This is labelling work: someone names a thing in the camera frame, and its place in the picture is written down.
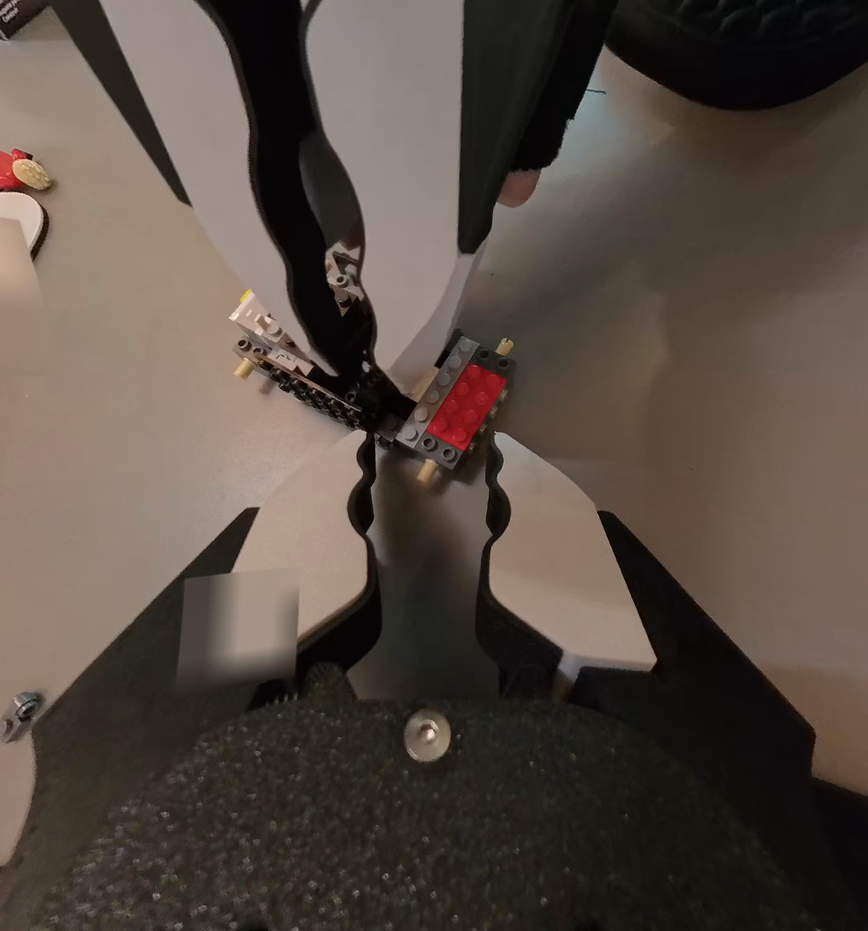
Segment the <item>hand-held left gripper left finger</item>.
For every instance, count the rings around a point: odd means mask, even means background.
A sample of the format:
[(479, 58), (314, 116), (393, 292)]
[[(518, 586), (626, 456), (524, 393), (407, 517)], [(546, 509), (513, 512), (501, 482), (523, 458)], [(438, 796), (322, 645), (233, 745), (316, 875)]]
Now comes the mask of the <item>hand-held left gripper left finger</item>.
[(350, 670), (376, 645), (382, 607), (369, 539), (376, 447), (350, 433), (268, 495), (234, 574), (290, 571), (297, 579), (297, 674), (313, 665)]

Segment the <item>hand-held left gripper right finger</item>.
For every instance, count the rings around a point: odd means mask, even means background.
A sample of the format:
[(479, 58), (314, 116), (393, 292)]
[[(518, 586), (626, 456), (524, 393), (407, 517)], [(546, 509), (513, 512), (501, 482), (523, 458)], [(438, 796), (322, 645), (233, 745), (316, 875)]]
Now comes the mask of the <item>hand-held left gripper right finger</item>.
[(583, 669), (648, 674), (657, 655), (600, 513), (580, 487), (505, 433), (486, 457), (476, 637), (507, 692), (568, 692)]

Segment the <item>black quilted pad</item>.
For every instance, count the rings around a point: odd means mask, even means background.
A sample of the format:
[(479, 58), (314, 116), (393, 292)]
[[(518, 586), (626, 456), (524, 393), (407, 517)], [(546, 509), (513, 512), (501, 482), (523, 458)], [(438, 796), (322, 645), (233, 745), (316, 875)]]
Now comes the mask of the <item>black quilted pad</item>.
[(604, 44), (684, 99), (762, 111), (868, 63), (868, 1), (621, 1)]

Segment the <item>toy brick car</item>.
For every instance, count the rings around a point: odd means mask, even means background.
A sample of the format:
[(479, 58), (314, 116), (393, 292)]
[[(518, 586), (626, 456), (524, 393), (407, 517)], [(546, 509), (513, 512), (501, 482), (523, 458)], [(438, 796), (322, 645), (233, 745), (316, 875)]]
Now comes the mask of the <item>toy brick car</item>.
[(428, 372), (408, 393), (400, 391), (372, 358), (375, 319), (361, 281), (363, 251), (339, 240), (324, 260), (344, 348), (357, 358), (350, 373), (321, 369), (247, 289), (229, 317), (242, 333), (234, 374), (246, 379), (257, 373), (310, 409), (364, 431), (383, 449), (404, 448), (422, 462), (417, 481), (428, 484), (440, 470), (466, 462), (493, 427), (513, 381), (513, 343), (504, 339), (492, 349), (454, 329)]

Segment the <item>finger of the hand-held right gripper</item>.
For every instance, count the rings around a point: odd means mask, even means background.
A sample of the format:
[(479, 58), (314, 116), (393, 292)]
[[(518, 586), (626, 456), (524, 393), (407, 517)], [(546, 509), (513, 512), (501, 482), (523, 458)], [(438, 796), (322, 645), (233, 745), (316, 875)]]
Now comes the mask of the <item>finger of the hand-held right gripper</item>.
[(433, 366), (479, 262), (458, 246), (463, 20), (462, 1), (307, 6), (306, 63), (358, 198), (374, 355), (393, 380)]
[(371, 326), (328, 284), (303, 172), (317, 119), (300, 2), (102, 2), (211, 243), (331, 377), (357, 381)]

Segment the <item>person's right hand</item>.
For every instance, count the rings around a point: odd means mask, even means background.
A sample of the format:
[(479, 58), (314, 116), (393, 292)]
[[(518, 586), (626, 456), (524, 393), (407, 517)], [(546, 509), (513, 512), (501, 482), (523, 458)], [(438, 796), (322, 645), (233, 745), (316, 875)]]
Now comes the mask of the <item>person's right hand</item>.
[(509, 209), (516, 209), (524, 205), (532, 197), (541, 174), (541, 169), (510, 171), (498, 193), (498, 205)]

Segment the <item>person's right forearm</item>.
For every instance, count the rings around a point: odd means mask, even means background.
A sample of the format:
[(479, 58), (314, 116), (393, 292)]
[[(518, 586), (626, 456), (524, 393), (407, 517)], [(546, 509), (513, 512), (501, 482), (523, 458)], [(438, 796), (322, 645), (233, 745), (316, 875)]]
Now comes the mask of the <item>person's right forearm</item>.
[(588, 90), (616, 5), (615, 1), (573, 2), (510, 163), (510, 174), (540, 172), (556, 159), (568, 125)]

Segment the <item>small grey toy brick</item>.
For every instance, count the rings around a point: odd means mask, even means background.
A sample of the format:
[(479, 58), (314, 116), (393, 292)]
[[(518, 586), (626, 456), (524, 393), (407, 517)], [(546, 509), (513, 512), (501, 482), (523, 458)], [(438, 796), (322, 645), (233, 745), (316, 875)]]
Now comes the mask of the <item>small grey toy brick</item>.
[(44, 705), (42, 692), (23, 691), (12, 696), (7, 710), (0, 717), (0, 742), (8, 744), (22, 738)]

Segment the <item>grey desk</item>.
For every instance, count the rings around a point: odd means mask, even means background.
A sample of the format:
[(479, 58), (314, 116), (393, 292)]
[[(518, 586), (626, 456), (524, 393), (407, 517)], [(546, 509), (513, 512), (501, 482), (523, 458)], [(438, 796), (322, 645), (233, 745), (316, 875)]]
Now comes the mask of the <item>grey desk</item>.
[[(515, 342), (501, 428), (614, 512), (868, 794), (868, 66), (709, 110), (604, 53), (533, 199), (498, 210), (464, 324)], [(52, 13), (0, 44), (0, 147), (57, 188), (57, 341), (0, 376), (0, 716), (55, 699), (339, 425), (232, 374), (245, 286)], [(0, 742), (0, 864), (32, 790)]]

